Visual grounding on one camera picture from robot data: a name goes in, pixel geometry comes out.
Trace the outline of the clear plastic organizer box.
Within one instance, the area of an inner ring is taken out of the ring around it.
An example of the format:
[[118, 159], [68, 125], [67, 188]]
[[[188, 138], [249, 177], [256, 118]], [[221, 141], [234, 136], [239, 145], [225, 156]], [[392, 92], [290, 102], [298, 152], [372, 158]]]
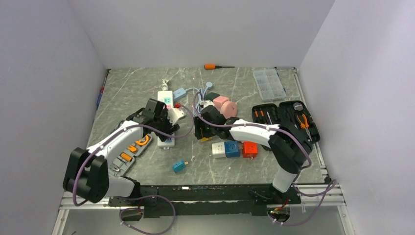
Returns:
[[253, 72], [254, 80], [262, 100], [283, 99], [286, 91], [275, 69], [256, 70]]

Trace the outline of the white and blue cube adapter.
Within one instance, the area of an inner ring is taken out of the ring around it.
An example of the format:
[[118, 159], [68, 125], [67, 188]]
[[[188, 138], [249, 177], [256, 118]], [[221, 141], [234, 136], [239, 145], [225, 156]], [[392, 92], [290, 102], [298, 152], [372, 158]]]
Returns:
[[241, 155], [236, 141], [213, 143], [211, 149], [214, 158], [235, 158]]

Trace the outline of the white power strip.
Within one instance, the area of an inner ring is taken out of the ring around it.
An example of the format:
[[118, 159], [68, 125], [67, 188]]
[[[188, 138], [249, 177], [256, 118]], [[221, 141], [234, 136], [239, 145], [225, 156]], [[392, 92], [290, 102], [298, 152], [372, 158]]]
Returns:
[[[173, 105], [173, 92], [168, 88], [167, 79], [162, 79], [161, 83], [161, 91], [158, 91], [158, 101], [165, 103], [167, 109], [170, 110]], [[158, 138], [157, 146], [164, 150], [168, 150], [171, 147], [175, 146], [175, 140], [172, 138], [167, 138], [165, 141], [162, 141], [160, 138]]]

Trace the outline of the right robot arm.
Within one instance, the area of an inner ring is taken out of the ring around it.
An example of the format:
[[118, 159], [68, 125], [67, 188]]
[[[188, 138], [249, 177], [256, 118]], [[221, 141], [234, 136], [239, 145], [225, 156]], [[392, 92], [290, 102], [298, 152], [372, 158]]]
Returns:
[[223, 140], [249, 141], [271, 149], [279, 165], [269, 191], [275, 203], [282, 203], [288, 198], [292, 183], [303, 169], [312, 165], [312, 144], [306, 134], [290, 122], [261, 124], [238, 117], [225, 118], [214, 106], [209, 105], [195, 116], [194, 123], [198, 139], [218, 136]]

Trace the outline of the black tool case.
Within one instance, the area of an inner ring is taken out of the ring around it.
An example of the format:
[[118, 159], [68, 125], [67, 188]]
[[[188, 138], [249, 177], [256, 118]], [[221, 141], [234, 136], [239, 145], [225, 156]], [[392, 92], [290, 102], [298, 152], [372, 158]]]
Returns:
[[284, 101], [279, 105], [266, 103], [252, 107], [253, 122], [260, 124], [280, 124], [299, 130], [300, 136], [307, 141], [305, 149], [312, 152], [313, 145], [320, 141], [318, 128], [307, 109], [300, 100]]

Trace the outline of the grey tool case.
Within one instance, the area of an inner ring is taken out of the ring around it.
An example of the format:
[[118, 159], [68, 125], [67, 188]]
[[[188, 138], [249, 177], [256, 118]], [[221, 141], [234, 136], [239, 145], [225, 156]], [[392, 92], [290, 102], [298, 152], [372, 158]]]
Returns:
[[114, 177], [125, 176], [152, 141], [153, 137], [150, 134], [138, 141], [134, 141], [109, 164], [109, 175]]

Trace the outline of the orange cube adapter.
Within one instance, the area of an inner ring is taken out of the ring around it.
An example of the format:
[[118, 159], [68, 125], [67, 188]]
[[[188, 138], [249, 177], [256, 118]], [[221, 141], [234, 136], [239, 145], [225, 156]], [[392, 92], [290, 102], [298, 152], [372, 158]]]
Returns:
[[201, 139], [199, 139], [200, 142], [206, 142], [206, 141], [210, 141], [212, 139], [212, 137], [202, 137]]

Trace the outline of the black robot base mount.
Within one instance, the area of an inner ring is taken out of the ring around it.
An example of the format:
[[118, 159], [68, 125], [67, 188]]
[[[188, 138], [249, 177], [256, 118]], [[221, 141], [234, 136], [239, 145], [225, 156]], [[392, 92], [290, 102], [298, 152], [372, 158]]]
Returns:
[[110, 207], [144, 209], [144, 218], [172, 215], [250, 214], [266, 216], [274, 207], [299, 205], [294, 189], [281, 194], [270, 184], [141, 186], [144, 199], [110, 197]]

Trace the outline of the pink cube socket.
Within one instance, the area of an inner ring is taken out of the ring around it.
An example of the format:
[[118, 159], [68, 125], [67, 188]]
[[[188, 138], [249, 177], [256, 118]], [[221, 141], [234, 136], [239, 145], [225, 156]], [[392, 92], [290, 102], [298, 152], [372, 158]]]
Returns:
[[237, 104], [230, 101], [228, 97], [220, 95], [213, 99], [213, 104], [225, 118], [236, 117], [238, 111]]

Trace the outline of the red cube adapter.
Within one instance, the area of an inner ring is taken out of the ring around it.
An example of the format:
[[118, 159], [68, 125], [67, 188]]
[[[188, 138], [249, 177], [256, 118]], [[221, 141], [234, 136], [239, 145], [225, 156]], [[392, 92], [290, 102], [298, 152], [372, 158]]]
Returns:
[[257, 144], [250, 141], [242, 143], [242, 157], [247, 159], [254, 159], [258, 155]]

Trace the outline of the light blue power strip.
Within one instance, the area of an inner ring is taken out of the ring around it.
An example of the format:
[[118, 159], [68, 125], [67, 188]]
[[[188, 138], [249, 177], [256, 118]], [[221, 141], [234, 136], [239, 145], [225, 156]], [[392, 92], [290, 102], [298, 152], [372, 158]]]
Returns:
[[177, 90], [175, 90], [172, 94], [173, 94], [173, 101], [176, 102], [179, 99], [183, 98], [186, 96], [187, 91], [184, 88], [179, 88]]

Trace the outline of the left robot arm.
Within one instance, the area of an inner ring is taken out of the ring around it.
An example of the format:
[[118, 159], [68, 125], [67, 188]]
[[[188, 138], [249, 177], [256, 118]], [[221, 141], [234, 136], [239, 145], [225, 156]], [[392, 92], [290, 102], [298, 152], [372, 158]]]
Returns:
[[63, 189], [73, 197], [97, 203], [104, 197], [121, 197], [129, 206], [140, 201], [140, 183], [128, 177], [114, 177], [109, 166], [125, 153], [135, 141], [154, 132], [165, 140], [179, 129], [168, 118], [167, 105], [149, 99], [144, 108], [129, 115], [110, 135], [88, 149], [75, 148], [70, 156], [63, 179]]

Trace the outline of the dark green cube adapter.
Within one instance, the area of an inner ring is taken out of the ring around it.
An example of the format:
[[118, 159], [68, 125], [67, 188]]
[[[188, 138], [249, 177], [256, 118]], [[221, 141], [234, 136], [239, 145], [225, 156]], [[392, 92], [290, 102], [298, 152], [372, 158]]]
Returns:
[[205, 95], [205, 100], [213, 101], [214, 99], [216, 99], [219, 96], [220, 95], [218, 93], [210, 92], [210, 93]]

